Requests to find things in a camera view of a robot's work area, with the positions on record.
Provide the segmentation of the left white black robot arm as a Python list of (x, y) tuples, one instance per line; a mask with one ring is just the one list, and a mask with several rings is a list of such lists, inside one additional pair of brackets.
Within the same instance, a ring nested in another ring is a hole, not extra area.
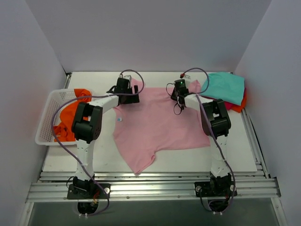
[(90, 197), (95, 191), (93, 154), (95, 141), (101, 133), (103, 114), (119, 105), (140, 102), (138, 86), (133, 86), (131, 80), (130, 75), (119, 77), (106, 97), (80, 102), (77, 106), (71, 130), (76, 139), (78, 163), (72, 183), (83, 197)]

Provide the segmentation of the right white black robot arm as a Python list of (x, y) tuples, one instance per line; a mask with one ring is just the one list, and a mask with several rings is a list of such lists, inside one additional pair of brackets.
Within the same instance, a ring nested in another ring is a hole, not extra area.
[(171, 99), (180, 108), (191, 108), (200, 112), (204, 133), (209, 137), (211, 153), (211, 169), (209, 189), (214, 194), (225, 190), (226, 184), (231, 184), (231, 169), (227, 156), (227, 138), (231, 122), (224, 101), (221, 99), (201, 102), (200, 95), (189, 92), (185, 79), (174, 81)]

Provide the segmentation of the pink t shirt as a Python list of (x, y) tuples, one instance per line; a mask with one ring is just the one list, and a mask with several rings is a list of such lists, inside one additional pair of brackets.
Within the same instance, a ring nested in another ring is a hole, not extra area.
[(139, 98), (139, 103), (114, 108), (114, 141), (134, 174), (153, 164), (158, 151), (210, 146), (199, 111), (186, 108), (176, 115), (173, 112), (176, 102), (164, 88), (145, 87)]

